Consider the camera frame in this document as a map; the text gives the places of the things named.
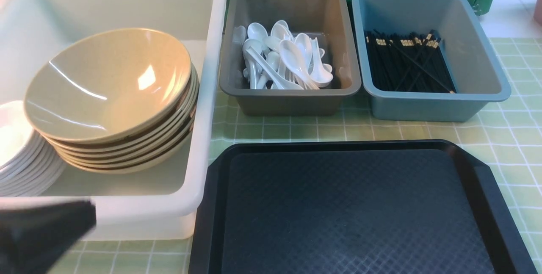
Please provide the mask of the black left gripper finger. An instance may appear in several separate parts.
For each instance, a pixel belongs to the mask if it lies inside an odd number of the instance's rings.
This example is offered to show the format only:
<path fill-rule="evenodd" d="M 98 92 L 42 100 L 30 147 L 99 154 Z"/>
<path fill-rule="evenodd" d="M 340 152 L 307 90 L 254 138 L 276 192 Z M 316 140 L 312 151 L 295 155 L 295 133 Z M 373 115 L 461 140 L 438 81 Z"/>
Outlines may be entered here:
<path fill-rule="evenodd" d="M 97 224 L 90 200 L 1 210 L 0 272 L 46 274 Z"/>

